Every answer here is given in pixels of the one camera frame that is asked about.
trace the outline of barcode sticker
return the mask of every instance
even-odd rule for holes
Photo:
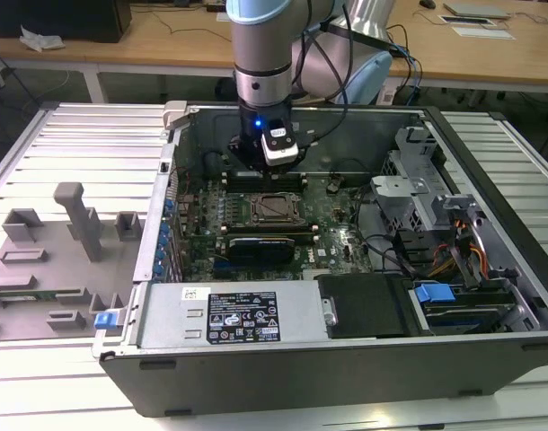
[[[182,301],[204,301],[210,295],[210,287],[184,287]]]

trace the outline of black box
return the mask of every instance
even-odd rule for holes
[[[116,43],[130,25],[128,0],[0,1],[0,38],[18,38],[21,25],[63,40]]]

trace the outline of power supply label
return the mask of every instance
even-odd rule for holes
[[[210,344],[280,341],[276,292],[210,294],[206,333]]]

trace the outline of wooden table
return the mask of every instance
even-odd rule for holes
[[[525,12],[548,17],[548,4],[545,3],[464,1],[494,4],[508,13]],[[132,23],[120,43],[67,40],[66,48],[40,54],[27,49],[18,40],[0,39],[0,55],[10,66],[19,68],[81,72],[92,101],[101,103],[108,100],[100,80],[100,73],[104,72],[232,75],[232,44],[220,37],[230,39],[229,23],[217,22],[215,13],[207,13],[204,9],[181,12],[152,9],[154,13],[149,13],[145,7],[133,6],[132,9]],[[389,25],[400,23],[408,32],[411,54],[424,67],[422,86],[548,92],[548,24],[538,24],[527,16],[518,15],[507,21],[508,31],[515,40],[474,39],[459,36],[450,25],[434,25],[413,14],[415,11],[434,22],[441,22],[438,15],[450,13],[442,0],[438,0],[434,11],[420,7],[418,0],[397,0],[390,16]],[[396,42],[403,43],[401,29],[392,29],[392,34]],[[394,60],[390,77],[380,94],[381,102],[392,99],[392,93],[407,71],[405,61]]]
[[[547,3],[513,0],[464,0],[464,3],[492,4],[507,13],[548,17]],[[538,24],[528,16],[516,15],[505,23],[496,22],[497,29],[506,29],[515,40],[465,38],[453,26],[432,24],[415,13],[420,11],[431,21],[442,23],[438,16],[451,13],[442,0],[437,0],[437,4],[435,10],[428,10],[416,0],[397,0],[389,20],[389,25],[401,24],[407,30],[411,55],[424,68],[422,86],[548,92],[548,23]],[[391,33],[397,43],[404,43],[402,29],[392,29]],[[395,59],[381,96],[388,100],[388,92],[395,91],[407,72],[406,62]]]

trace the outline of metal bracket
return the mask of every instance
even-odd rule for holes
[[[464,217],[467,217],[468,209],[477,205],[472,195],[436,196],[432,201],[432,210],[436,216],[435,224],[450,224],[449,212],[464,213]]]
[[[438,146],[427,128],[401,128],[396,133],[396,144],[404,155],[427,156],[431,158]]]
[[[169,101],[164,105],[163,122],[166,130],[174,130],[190,122],[190,111],[186,101]]]

